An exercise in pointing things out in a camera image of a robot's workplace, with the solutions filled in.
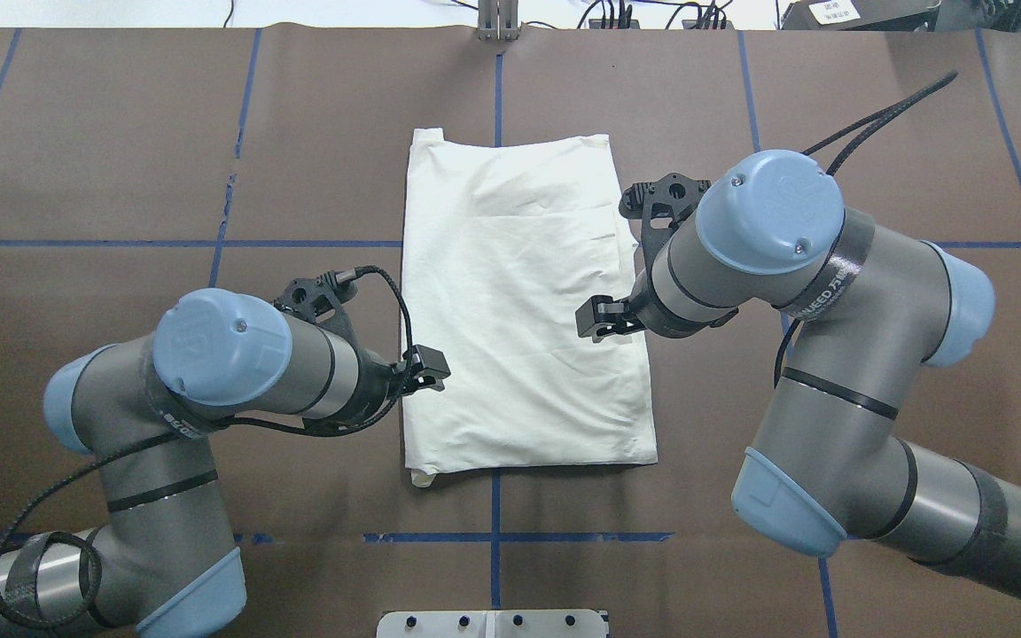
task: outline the brown table surface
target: brown table surface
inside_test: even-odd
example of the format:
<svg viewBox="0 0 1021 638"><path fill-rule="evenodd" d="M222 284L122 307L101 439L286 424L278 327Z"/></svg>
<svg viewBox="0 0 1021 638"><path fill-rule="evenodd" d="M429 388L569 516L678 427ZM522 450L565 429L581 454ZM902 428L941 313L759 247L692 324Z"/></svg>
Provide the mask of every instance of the brown table surface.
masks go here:
<svg viewBox="0 0 1021 638"><path fill-rule="evenodd" d="M988 338L921 373L896 433L1021 485L1021 36L0 31L0 529L83 463L42 425L63 363L152 331L194 288L271 298L299 276L399 272L415 127L484 145L607 133L622 185L718 178L953 68L838 178L848 205L990 275ZM361 290L361 340L394 352L392 299ZM844 542L827 569L734 517L779 338L778 315L752 303L718 332L648 340L653 467L420 490L394 413L341 440L215 435L250 596L222 635L368 637L388 609L495 605L607 609L621 637L827 635L827 617L839 635L1021 635L1021 601L869 542ZM29 530L102 524L85 484Z"/></svg>

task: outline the white mounting plate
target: white mounting plate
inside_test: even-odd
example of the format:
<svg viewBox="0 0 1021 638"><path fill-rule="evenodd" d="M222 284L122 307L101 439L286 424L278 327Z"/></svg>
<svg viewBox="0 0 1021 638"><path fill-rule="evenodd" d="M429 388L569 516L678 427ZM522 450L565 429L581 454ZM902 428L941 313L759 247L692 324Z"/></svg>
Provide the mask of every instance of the white mounting plate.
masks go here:
<svg viewBox="0 0 1021 638"><path fill-rule="evenodd" d="M515 625L515 621L521 622L520 625ZM607 638L607 636L609 614L594 609L389 612L381 618L377 625L377 638Z"/></svg>

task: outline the black cable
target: black cable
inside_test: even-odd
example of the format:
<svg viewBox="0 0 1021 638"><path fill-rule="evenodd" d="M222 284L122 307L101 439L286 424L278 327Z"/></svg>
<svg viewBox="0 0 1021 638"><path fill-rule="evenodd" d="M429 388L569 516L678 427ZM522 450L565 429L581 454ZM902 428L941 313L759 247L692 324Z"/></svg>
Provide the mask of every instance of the black cable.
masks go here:
<svg viewBox="0 0 1021 638"><path fill-rule="evenodd" d="M601 0L593 0L592 3L590 3L588 5L588 7L585 7L585 12L582 13L582 17L581 17L580 20L578 20L578 26L575 26L575 29L582 28L582 26L585 23L585 17L588 17L588 12L592 11L593 7L596 7L596 5L598 5L600 3L601 3Z"/></svg>
<svg viewBox="0 0 1021 638"><path fill-rule="evenodd" d="M912 106L920 100L924 100L925 97L931 96L932 93L935 93L944 88L944 86L952 84L952 81L956 80L957 76L960 76L960 72L953 70L952 72L949 72L947 76L939 78L939 80L933 82L933 84L929 84L920 91L913 93L912 96L908 96L903 101L891 105L888 112L884 113L881 117L877 117L877 120L866 127L862 133L858 133L857 137L845 145L842 152L837 153L837 157L834 158L834 162L831 163L829 168L826 169L826 174L835 175L837 169L842 168L842 162L845 162L846 158L854 153L858 146L862 145L862 142L868 140L872 134L882 130L888 122L896 119L896 117L900 117L901 113L904 113L908 109L912 108Z"/></svg>
<svg viewBox="0 0 1021 638"><path fill-rule="evenodd" d="M709 4L707 10L704 10L703 7L700 7L700 9L698 9L695 12L695 23L692 24L692 29L693 30L708 29L709 20L712 19L712 16L714 15L715 11L716 11L716 3L714 3L714 1L713 3Z"/></svg>
<svg viewBox="0 0 1021 638"><path fill-rule="evenodd" d="M672 16L669 17L669 23L664 24L665 31L672 29L672 23L676 20L676 16L680 15L681 11L684 11L684 7L695 7L695 19L696 21L700 19L703 7L700 7L699 3L679 3L676 5L676 11L673 11Z"/></svg>
<svg viewBox="0 0 1021 638"><path fill-rule="evenodd" d="M407 373L404 379L400 380L399 383L397 383L396 389L394 389L394 391L389 394L388 400L386 401L385 405L382 406L380 409L378 409L376 414L368 418L368 420L361 421L361 423L355 426L349 427L345 431L341 431L341 433L337 436L344 436L347 435L348 433L356 433L363 431L363 429L369 428L369 426L376 424L377 421L384 420L384 418L390 411L392 411L394 405L396 405L397 400L400 399L400 393L404 392L404 386L408 384L409 380L412 380L412 375L415 373L414 371L415 350L412 348L412 342L414 342L412 316L408 314L408 305L404 303L404 298L402 298L402 296L400 295L400 287L396 286L396 282L394 282L392 276L389 276L388 272L386 272L384 267L380 267L379 265L361 265L353 267L353 272L356 273L356 279L363 278L363 276L370 274L370 272L372 272L373 274L380 275L380 277L385 280L385 283L388 284L389 290L393 291L393 296L396 298L396 302L400 306L400 316L404 318L404 345L405 345L404 369L405 371L407 371ZM275 423L275 421L255 420L255 418L252 416L230 416L227 418L227 420L216 421L216 425L255 426L259 428L271 429L271 431L277 431L281 433L295 433L296 435L303 435L303 436L320 436L315 435L315 433L306 431L306 429L304 428L287 426Z"/></svg>
<svg viewBox="0 0 1021 638"><path fill-rule="evenodd" d="M834 142L840 140L840 138L846 137L846 135L854 133L858 129L862 129L863 126L868 125L870 121L876 120L877 117L883 116L884 113L890 111L892 106L884 106L883 109L880 109L875 113L869 114L866 117L862 117L862 119L855 121L853 125L846 126L845 129L838 131L838 133L830 135L829 138L826 138L822 142L818 142L817 144L812 145L809 149L803 151L803 155L809 156L810 154L814 154L820 151L821 149L825 149L826 146L833 144Z"/></svg>
<svg viewBox="0 0 1021 638"><path fill-rule="evenodd" d="M862 117L862 119L859 119L853 125L846 126L845 129L838 131L838 133L830 135L829 138L826 138L822 142L812 145L809 149L803 151L803 154L807 154L808 156L808 154L819 151L825 148L825 146L839 140L839 138L842 138L843 135L852 133L860 129L860 127L872 122L872 125L866 127L862 133L859 133L854 140L850 140L849 143L845 145L845 148L837 153L837 157L834 158L834 162L830 163L829 168L826 169L827 175L836 175L837 170L842 168L842 164L845 162L846 158L848 158L850 154L854 154L854 151L858 148L858 146L862 145L862 142L868 140L872 134L882 130L888 122L896 119L896 117L900 117L901 113L904 113L908 109L912 108L912 106L920 100L924 100L925 97L931 96L932 93L935 93L944 88L944 86L952 84L952 81L956 80L957 76L959 76L959 71L953 70L952 72L949 72L947 76L939 78L939 80L933 82L933 84L925 86L920 91L917 91L916 93L911 94L911 96L904 98L904 100L896 102L896 104L887 106L887 108L883 108L875 113L869 114L866 117ZM794 318L793 322L790 322L789 328L786 330L786 334L782 336L782 343L778 345L778 353L775 355L775 386L778 385L779 377L782 376L782 359L786 356L786 348L789 347L790 339L794 338L794 331L796 331L797 327L801 324L803 322L798 318Z"/></svg>
<svg viewBox="0 0 1021 638"><path fill-rule="evenodd" d="M26 504L23 510L17 513L15 520L11 522L10 526L5 529L5 532L0 536L0 560L3 559L3 553L7 549L10 537L13 536L17 529L26 521L26 517L29 517L34 508L42 504L42 501L46 500L50 496L53 496L57 490L72 484L74 481L81 480L82 477L89 475L90 473L96 472L98 469L103 468L112 463L113 460L124 459L125 456L129 456L132 453L143 452L145 449L150 447L155 447L156 445L167 443L167 441L179 440L179 436L175 433L162 433L162 435L154 436L152 439L146 439L138 441L131 445L126 445L116 452L109 453L104 459L93 460L92 463L81 468L76 473L69 475L56 482L56 484L51 485L45 490L42 490L38 496L34 497L30 503ZM61 615L61 617L53 619L39 619L31 618L28 615L19 612L19 610L13 608L3 596L3 590L0 589L0 615L3 616L7 621L15 623L17 626L26 627L26 629L34 629L39 631L48 631L52 629L57 629L59 627L64 627L69 625L70 622L77 621L82 615L88 612L90 606L93 606L94 602L97 601L97 594L101 590L101 554L97 552L97 549L93 547L90 542L85 542L82 538L74 536L74 534L68 534L65 532L55 532L50 534L51 542L61 542L64 545L72 545L82 550L85 554L86 566L89 569L89 589L86 589L85 594L82 594L81 604L78 604L68 614Z"/></svg>
<svg viewBox="0 0 1021 638"><path fill-rule="evenodd" d="M782 336L782 343L778 344L778 354L775 355L775 387L778 387L778 380L782 378L782 359L786 359L786 348L789 348L790 340L794 338L794 331L801 324L800 318L791 320L786 328L786 334Z"/></svg>

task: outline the black band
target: black band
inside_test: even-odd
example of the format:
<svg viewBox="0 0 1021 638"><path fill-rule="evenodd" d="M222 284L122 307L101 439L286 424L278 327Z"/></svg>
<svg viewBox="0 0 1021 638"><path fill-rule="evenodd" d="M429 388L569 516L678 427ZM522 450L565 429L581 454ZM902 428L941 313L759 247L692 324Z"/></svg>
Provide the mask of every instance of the black band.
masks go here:
<svg viewBox="0 0 1021 638"><path fill-rule="evenodd" d="M712 307L714 308L714 310L730 310L729 307L721 305L712 305L709 302L703 301L703 299L698 299L695 295L689 292L688 288L684 287L684 285L680 283L680 278L676 277L676 267L672 265L672 242L669 242L668 251L669 253L664 255L664 261L665 265L669 267L669 277L672 278L672 283L676 285L677 291L680 291L681 294L686 296L686 298L688 298L688 301L691 301L703 307ZM648 278L652 279L652 267L649 266L646 272L648 273Z"/></svg>
<svg viewBox="0 0 1021 638"><path fill-rule="evenodd" d="M963 460L959 463L968 469L971 478L976 480L976 488L979 489L979 521L976 522L976 530L964 548L949 560L915 561L938 571L939 574L971 578L985 570L995 558L995 554L1004 549L1008 532L1008 504L1004 488L998 484L995 477L975 465L964 463Z"/></svg>
<svg viewBox="0 0 1021 638"><path fill-rule="evenodd" d="M218 473L211 470L209 473L203 473L202 475L191 477L189 480L174 482L174 484L150 489L147 490L147 492L142 492L133 496L109 500L109 513L121 512L125 509L131 509L137 505L152 503L154 500L161 500L161 498L166 496L174 496L181 492L187 492L188 489L209 484L209 482L214 481L216 478L218 478Z"/></svg>
<svg viewBox="0 0 1021 638"><path fill-rule="evenodd" d="M901 447L904 448L904 457L909 461L909 487L904 490L904 499L901 500L901 506L896 508L896 512L892 514L888 524L875 533L864 536L866 540L880 538L896 529L896 526L901 525L901 521L904 521L904 517L908 516L909 509L912 509L912 501L917 499L917 456L912 452L912 447L907 441L898 439L896 443L900 443Z"/></svg>
<svg viewBox="0 0 1021 638"><path fill-rule="evenodd" d="M681 339L703 330L706 324L692 322L676 314L657 295L652 274L645 267L644 274L636 279L636 286L628 296L629 310L641 324L662 338Z"/></svg>
<svg viewBox="0 0 1021 638"><path fill-rule="evenodd" d="M822 269L814 276L801 293L778 311L803 322L814 322L837 303L862 272L869 257L872 235L877 224L860 210L845 209L845 222Z"/></svg>
<svg viewBox="0 0 1021 638"><path fill-rule="evenodd" d="M152 339L145 341L141 351L141 392L154 414L184 439L201 439L224 429L185 407L159 379L152 363Z"/></svg>
<svg viewBox="0 0 1021 638"><path fill-rule="evenodd" d="M97 533L100 532L101 528L93 528L93 532L90 532L89 536L85 537L86 544L92 545L94 538L97 538ZM86 552L78 555L78 589L81 589L83 598L89 593L89 554ZM93 622L105 629L117 629L120 627L113 625L113 623L109 622L109 619L104 618L101 609L97 608L97 601L93 601L93 604L89 606L89 616L93 619Z"/></svg>
<svg viewBox="0 0 1021 638"><path fill-rule="evenodd" d="M318 402L320 402L321 397L326 396L326 393L329 392L329 386L333 385L333 377L337 376L337 353L333 350L333 340L329 339L329 332L326 332L320 326L315 326L314 328L318 328L318 332L321 333L321 336L323 336L326 340L326 344L329 345L329 379L327 379L326 384L321 387L321 392L318 393L318 396L314 397L312 402L309 403L309 405L306 405L305 408L299 409L295 412L295 414L306 412L309 408L317 405Z"/></svg>
<svg viewBox="0 0 1021 638"><path fill-rule="evenodd" d="M15 561L10 566L3 597L17 612L45 621L37 602L37 571L42 567L42 556L50 545L52 533L34 534L17 549Z"/></svg>
<svg viewBox="0 0 1021 638"><path fill-rule="evenodd" d="M798 369L789 366L782 369L782 376L786 377L787 380L797 381L799 384L817 389L817 391L836 396L838 399L847 400L849 403L864 407L874 414L886 418L886 420L896 419L898 409L895 407L881 400L876 400L869 395L857 392L855 389L839 386L834 381L823 380L822 377L811 375L811 373L804 373L803 371L798 371Z"/></svg>

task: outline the wrinkled fabric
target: wrinkled fabric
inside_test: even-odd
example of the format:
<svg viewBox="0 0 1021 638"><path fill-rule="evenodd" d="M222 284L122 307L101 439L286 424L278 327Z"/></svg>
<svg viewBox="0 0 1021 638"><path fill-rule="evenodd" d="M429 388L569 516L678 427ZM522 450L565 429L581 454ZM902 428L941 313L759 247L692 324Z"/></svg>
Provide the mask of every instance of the wrinkled fabric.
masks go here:
<svg viewBox="0 0 1021 638"><path fill-rule="evenodd" d="M417 130L402 288L445 392L404 399L414 484L497 467L654 463L641 334L579 339L588 296L633 286L606 135L481 148Z"/></svg>

